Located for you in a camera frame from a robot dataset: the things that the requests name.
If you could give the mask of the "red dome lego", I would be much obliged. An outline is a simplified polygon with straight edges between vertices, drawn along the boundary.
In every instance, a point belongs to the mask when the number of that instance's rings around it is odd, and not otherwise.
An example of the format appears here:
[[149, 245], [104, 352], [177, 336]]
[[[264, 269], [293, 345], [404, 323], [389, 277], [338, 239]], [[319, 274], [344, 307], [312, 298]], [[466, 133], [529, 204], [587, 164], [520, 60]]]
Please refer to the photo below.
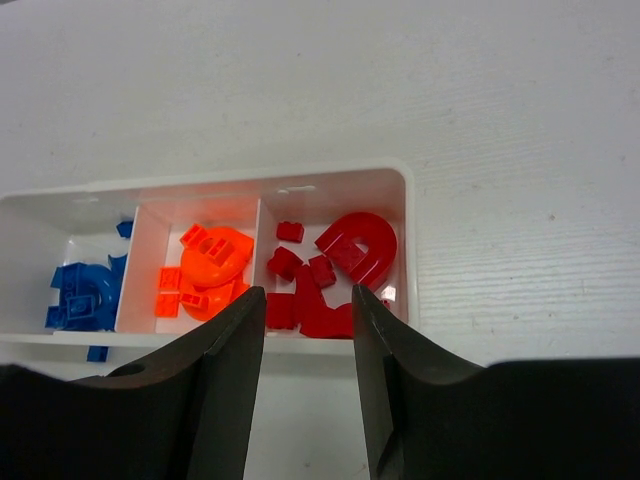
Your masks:
[[377, 214], [363, 211], [335, 220], [315, 245], [354, 284], [372, 291], [386, 282], [398, 252], [391, 224]]

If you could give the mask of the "blue ring lego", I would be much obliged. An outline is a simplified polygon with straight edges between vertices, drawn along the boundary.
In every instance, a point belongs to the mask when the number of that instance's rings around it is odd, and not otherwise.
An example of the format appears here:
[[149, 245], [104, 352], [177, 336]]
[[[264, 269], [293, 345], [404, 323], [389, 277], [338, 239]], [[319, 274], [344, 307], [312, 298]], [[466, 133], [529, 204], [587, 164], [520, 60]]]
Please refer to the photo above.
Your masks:
[[45, 327], [65, 331], [114, 331], [127, 255], [108, 265], [76, 262], [55, 269], [50, 287], [58, 303], [48, 307]]

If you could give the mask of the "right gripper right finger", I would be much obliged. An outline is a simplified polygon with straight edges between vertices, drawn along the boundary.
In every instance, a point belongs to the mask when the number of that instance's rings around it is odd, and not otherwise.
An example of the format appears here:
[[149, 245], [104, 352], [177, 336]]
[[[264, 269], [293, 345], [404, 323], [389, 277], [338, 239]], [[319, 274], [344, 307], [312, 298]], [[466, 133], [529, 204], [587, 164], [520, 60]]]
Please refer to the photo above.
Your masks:
[[635, 358], [482, 367], [352, 291], [354, 350], [374, 479], [635, 479]]

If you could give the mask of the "small orange lego brick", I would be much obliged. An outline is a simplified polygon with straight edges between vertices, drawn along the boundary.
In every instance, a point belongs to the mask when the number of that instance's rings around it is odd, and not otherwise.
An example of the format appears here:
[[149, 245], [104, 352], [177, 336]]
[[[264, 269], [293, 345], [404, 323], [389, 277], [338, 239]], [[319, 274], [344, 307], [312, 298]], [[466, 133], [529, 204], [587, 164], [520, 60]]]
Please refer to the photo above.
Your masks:
[[157, 288], [162, 292], [175, 292], [180, 290], [182, 272], [179, 267], [162, 267], [159, 270]]

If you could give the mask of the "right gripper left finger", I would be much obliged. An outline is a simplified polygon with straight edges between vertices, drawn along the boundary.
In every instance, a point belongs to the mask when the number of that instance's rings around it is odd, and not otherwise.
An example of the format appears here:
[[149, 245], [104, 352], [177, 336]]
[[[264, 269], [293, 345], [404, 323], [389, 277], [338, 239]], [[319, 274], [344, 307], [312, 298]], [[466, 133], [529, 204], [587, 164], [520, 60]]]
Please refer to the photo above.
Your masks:
[[1, 369], [5, 479], [239, 479], [264, 346], [252, 287], [212, 320], [105, 376]]

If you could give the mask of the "small orange lego piece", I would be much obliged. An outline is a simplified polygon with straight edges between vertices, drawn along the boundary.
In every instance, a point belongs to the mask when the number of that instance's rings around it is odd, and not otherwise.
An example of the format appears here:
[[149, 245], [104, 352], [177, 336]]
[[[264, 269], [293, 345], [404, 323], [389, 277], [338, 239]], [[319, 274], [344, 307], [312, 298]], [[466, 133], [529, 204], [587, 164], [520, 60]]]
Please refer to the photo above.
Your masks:
[[180, 309], [179, 293], [158, 293], [155, 299], [154, 315], [157, 318], [176, 318]]

